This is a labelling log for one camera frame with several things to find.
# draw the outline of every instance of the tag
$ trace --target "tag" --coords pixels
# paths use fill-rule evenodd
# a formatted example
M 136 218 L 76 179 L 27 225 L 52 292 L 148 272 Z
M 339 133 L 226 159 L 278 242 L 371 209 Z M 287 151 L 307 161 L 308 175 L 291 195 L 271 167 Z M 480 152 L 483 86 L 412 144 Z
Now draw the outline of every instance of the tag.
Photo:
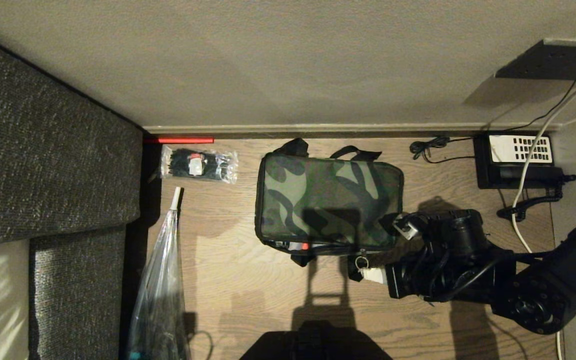
M 385 268 L 361 268 L 359 269 L 361 276 L 364 279 L 374 281 L 379 284 L 386 284 L 386 269 Z
M 193 153 L 190 155 L 190 162 L 188 163 L 188 174 L 192 176 L 199 176 L 204 173 L 204 162 L 202 161 L 201 153 Z

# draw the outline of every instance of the gray couch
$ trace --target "gray couch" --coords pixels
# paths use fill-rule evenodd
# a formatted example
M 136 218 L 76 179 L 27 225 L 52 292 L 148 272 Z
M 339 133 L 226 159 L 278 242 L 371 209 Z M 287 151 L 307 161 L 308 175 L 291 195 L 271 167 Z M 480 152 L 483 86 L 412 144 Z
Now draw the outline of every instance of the gray couch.
M 0 48 L 0 243 L 30 239 L 31 359 L 116 359 L 142 132 Z

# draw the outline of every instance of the red stick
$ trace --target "red stick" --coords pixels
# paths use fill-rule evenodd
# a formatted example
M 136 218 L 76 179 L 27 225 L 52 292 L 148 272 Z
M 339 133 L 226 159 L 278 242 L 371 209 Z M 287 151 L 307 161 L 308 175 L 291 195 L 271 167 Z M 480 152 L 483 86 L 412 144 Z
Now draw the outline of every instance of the red stick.
M 144 144 L 212 144 L 214 137 L 145 137 Z

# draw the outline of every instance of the camouflage bag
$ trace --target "camouflage bag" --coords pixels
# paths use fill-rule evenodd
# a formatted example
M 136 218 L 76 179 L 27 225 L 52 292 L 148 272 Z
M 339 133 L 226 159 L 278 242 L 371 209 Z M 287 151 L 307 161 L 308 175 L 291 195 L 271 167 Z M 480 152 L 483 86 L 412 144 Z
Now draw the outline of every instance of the camouflage bag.
M 263 244 L 304 266 L 316 255 L 358 255 L 393 248 L 402 212 L 403 173 L 381 152 L 346 146 L 328 159 L 308 157 L 301 138 L 263 157 L 254 229 Z M 351 160 L 340 160 L 356 153 Z

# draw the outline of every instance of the black bag strap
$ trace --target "black bag strap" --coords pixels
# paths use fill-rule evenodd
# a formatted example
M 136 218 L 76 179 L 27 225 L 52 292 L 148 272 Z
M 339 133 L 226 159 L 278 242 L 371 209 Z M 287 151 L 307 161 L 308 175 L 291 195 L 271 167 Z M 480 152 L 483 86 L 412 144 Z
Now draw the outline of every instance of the black bag strap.
M 391 237 L 396 237 L 399 235 L 399 232 L 395 228 L 395 219 L 400 215 L 399 212 L 392 212 L 390 214 L 383 215 L 379 220 L 378 223 L 381 227 L 386 230 L 386 233 Z
M 290 255 L 290 259 L 302 268 L 306 267 L 306 265 L 308 265 L 308 263 L 310 263 L 311 260 L 315 258 L 317 258 L 315 255 Z
M 296 139 L 291 139 L 291 141 L 286 142 L 280 148 L 277 148 L 277 150 L 272 152 L 283 155 L 292 155 L 293 157 L 307 158 L 308 143 L 301 137 L 297 137 Z
M 382 154 L 381 151 L 366 151 L 366 150 L 359 150 L 357 146 L 344 146 L 339 150 L 335 151 L 332 155 L 330 155 L 331 159 L 337 159 L 343 157 L 343 155 L 350 154 L 350 153 L 357 153 L 354 157 L 352 157 L 352 161 L 359 161 L 359 162 L 374 162 L 379 158 L 379 155 Z

